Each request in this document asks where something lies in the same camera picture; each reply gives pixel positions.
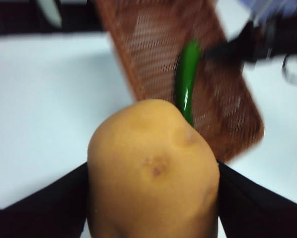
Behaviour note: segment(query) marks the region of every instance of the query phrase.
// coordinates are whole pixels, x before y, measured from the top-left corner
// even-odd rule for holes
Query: blurry background
[[[250,15],[236,0],[219,0],[217,13],[228,38]],[[282,60],[245,65],[265,135],[228,165],[297,203],[297,86]],[[0,37],[0,208],[84,163],[94,130],[132,102],[108,34]]]

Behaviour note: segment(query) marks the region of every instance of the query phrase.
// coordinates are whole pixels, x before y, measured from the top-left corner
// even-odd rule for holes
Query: potato skin
[[[110,116],[87,164],[92,237],[216,237],[218,165],[173,104],[144,100]]]

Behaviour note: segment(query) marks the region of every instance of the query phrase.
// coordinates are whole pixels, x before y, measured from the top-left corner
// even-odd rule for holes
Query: mesh basket
[[[174,79],[184,44],[205,49],[224,40],[209,0],[96,0],[137,100],[174,103]],[[226,162],[263,135],[260,115],[239,64],[202,61],[192,98],[195,129]]]

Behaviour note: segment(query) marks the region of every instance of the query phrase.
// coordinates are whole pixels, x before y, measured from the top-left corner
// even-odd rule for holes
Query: white surface
[[[231,0],[217,11],[229,37],[249,15]],[[297,202],[297,87],[284,81],[280,59],[246,65],[244,76],[265,136],[229,165]],[[130,103],[107,36],[0,38],[0,208],[85,162],[96,127]]]

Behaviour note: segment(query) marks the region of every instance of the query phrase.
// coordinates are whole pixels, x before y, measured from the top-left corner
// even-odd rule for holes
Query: green chili pepper
[[[179,57],[175,79],[175,104],[192,126],[192,94],[200,55],[197,41],[188,42]]]

